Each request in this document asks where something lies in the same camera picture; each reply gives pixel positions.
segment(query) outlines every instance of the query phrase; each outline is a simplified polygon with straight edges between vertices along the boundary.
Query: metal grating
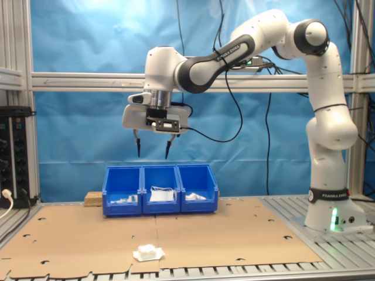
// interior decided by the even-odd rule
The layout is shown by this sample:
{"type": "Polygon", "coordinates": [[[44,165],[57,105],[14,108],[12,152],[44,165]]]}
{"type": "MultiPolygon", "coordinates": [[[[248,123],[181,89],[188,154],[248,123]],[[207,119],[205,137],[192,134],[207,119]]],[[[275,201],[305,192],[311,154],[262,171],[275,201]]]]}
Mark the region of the metal grating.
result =
{"type": "MultiPolygon", "coordinates": [[[[277,265],[220,266],[211,268],[162,269],[158,273],[126,273],[93,275],[71,281],[120,281],[120,280],[375,280],[375,234],[351,234],[326,236],[310,240],[293,220],[303,219],[308,208],[307,196],[273,196],[259,199],[300,237],[323,262],[289,263],[277,265]]],[[[43,205],[75,205],[82,203],[61,203],[43,205]]],[[[35,207],[32,217],[42,207],[35,207]]],[[[375,214],[375,204],[358,202],[368,214],[375,214]]],[[[0,237],[5,230],[16,224],[26,210],[13,210],[5,219],[0,220],[0,237]]],[[[55,279],[36,278],[17,281],[60,281],[55,279]]]]}

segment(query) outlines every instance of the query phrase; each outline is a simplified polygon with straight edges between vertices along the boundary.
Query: white object in bin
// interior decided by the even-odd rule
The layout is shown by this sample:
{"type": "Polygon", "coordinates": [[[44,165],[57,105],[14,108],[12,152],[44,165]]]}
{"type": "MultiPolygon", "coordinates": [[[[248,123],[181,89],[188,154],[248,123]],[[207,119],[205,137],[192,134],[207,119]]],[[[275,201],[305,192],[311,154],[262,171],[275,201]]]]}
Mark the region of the white object in bin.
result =
{"type": "Polygon", "coordinates": [[[120,200],[111,201],[111,204],[114,203],[132,203],[132,202],[138,202],[138,196],[137,195],[129,195],[129,197],[121,198],[120,200]]]}
{"type": "Polygon", "coordinates": [[[206,198],[196,193],[192,193],[190,195],[186,195],[185,200],[206,200],[206,198]]]}
{"type": "Polygon", "coordinates": [[[161,259],[164,255],[162,248],[155,248],[152,244],[139,246],[137,251],[133,251],[133,257],[140,262],[161,259]]]}
{"type": "Polygon", "coordinates": [[[170,187],[151,187],[151,198],[150,202],[157,201],[173,201],[175,192],[170,187]]]}

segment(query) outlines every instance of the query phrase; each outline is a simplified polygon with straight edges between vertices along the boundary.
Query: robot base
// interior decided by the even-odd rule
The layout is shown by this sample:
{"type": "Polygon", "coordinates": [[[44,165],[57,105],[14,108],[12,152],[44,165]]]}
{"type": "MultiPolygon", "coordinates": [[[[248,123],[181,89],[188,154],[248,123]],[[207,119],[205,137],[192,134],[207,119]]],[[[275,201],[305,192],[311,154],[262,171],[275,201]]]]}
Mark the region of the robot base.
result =
{"type": "Polygon", "coordinates": [[[309,203],[305,226],[330,234],[371,231],[373,226],[366,220],[363,209],[351,199],[309,203]]]}

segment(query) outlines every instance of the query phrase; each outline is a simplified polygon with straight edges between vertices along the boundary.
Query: blue bin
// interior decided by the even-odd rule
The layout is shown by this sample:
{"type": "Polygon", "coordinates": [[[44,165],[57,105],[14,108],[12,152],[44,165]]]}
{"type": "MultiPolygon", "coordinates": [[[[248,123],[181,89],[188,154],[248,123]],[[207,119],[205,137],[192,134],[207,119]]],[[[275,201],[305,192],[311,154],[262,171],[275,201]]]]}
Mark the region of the blue bin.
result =
{"type": "Polygon", "coordinates": [[[142,167],[108,167],[103,184],[103,215],[142,214],[142,167]],[[135,195],[137,202],[111,203],[135,195]]]}
{"type": "Polygon", "coordinates": [[[180,212],[180,182],[176,166],[143,166],[143,214],[173,214],[180,212]],[[150,202],[151,187],[170,187],[175,191],[175,200],[150,202]]]}
{"type": "Polygon", "coordinates": [[[182,213],[213,213],[217,210],[219,188],[210,165],[177,165],[181,182],[182,213]],[[192,193],[206,200],[185,200],[192,193]]]}

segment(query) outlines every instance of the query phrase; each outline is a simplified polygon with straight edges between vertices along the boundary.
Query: blue backdrop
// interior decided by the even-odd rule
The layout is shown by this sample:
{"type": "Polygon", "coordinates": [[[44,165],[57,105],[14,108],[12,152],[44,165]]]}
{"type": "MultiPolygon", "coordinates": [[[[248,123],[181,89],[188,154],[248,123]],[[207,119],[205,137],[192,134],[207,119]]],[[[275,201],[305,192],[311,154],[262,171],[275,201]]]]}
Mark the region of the blue backdrop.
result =
{"type": "MultiPolygon", "coordinates": [[[[149,49],[170,45],[182,52],[175,0],[31,0],[35,71],[144,73],[149,49]]],[[[323,21],[339,48],[344,73],[350,56],[345,29],[333,1],[223,0],[222,42],[248,18],[277,8],[290,22],[323,21]]],[[[212,51],[220,23],[219,0],[179,0],[185,55],[212,51]]],[[[305,73],[302,60],[277,65],[305,73]]],[[[222,196],[265,195],[268,94],[235,94],[244,126],[230,143],[214,143],[195,132],[175,140],[164,160],[169,135],[140,132],[141,158],[132,131],[121,126],[130,93],[37,92],[40,188],[43,201],[78,201],[100,190],[107,166],[157,163],[210,163],[222,196]]],[[[173,96],[175,101],[181,94],[173,96]]],[[[233,136],[238,110],[229,94],[185,94],[194,108],[190,126],[219,139],[233,136]]],[[[271,131],[270,193],[307,193],[310,160],[305,133],[313,117],[308,99],[274,94],[268,116],[271,131]]]]}

